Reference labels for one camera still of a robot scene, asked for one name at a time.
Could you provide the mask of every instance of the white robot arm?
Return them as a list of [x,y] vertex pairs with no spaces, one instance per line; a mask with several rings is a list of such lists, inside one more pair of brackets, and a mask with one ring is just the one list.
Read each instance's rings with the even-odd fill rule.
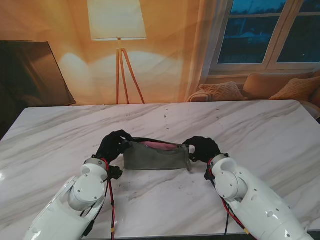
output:
[[33,221],[24,240],[79,240],[102,208],[106,163],[90,158]]
[[216,191],[256,239],[313,239],[281,197],[227,154],[214,157],[209,168]]

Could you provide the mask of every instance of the floor lamp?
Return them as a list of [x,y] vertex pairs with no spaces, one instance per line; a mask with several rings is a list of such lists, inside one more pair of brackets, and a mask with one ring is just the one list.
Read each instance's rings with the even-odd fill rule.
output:
[[144,19],[139,0],[87,0],[91,39],[93,41],[117,41],[116,48],[116,104],[119,104],[119,71],[125,92],[126,103],[129,94],[126,83],[123,55],[131,73],[135,87],[144,104],[145,100],[135,77],[127,50],[121,46],[122,40],[147,39]]

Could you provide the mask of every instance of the window frame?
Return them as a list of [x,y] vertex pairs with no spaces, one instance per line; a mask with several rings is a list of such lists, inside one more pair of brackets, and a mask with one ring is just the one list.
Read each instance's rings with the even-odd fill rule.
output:
[[[281,13],[265,14],[242,14],[230,15],[234,0],[222,0],[221,17],[218,25],[221,25],[220,32],[217,34],[217,44],[211,59],[209,75],[213,72],[252,72],[252,71],[281,71],[296,69],[314,69],[320,67],[320,62],[277,62],[282,49],[285,45],[289,32],[297,16],[320,15],[320,12],[299,13],[304,0],[287,0]],[[257,18],[257,17],[277,17],[278,22],[274,28],[268,48],[262,63],[220,63],[219,56],[225,37],[225,32],[230,18]]]

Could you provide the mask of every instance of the window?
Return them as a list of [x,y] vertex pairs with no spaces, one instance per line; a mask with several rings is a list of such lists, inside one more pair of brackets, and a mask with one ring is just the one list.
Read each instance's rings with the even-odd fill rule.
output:
[[223,0],[221,4],[211,72],[319,65],[320,0]]

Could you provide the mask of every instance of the gray pouch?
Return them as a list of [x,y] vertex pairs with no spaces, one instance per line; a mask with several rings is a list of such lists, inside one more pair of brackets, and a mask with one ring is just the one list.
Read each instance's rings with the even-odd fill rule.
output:
[[191,171],[189,146],[150,138],[135,137],[123,154],[124,168],[128,170]]

